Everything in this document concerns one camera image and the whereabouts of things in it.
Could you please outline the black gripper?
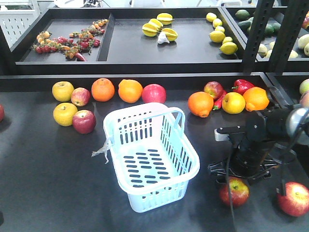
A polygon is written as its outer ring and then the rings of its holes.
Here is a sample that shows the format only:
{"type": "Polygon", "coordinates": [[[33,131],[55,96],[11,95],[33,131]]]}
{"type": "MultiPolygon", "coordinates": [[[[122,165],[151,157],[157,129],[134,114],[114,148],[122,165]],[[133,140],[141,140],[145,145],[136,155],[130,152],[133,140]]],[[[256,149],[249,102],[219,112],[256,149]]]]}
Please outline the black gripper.
{"type": "Polygon", "coordinates": [[[278,162],[269,156],[275,141],[268,138],[267,117],[262,113],[250,114],[244,126],[217,128],[214,135],[218,142],[229,141],[232,151],[222,161],[208,165],[212,175],[244,178],[252,182],[271,177],[270,170],[278,167],[278,162]]]}

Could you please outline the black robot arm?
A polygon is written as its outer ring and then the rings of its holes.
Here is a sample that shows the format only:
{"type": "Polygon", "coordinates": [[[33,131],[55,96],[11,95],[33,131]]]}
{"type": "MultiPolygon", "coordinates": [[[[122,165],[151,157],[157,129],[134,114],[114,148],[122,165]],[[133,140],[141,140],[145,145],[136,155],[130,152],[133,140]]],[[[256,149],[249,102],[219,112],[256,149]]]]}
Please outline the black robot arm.
{"type": "Polygon", "coordinates": [[[250,182],[271,177],[270,171],[293,162],[294,145],[309,144],[309,110],[298,105],[253,111],[246,123],[219,127],[214,131],[218,142],[229,141],[231,154],[208,165],[218,178],[244,178],[250,182]]]}

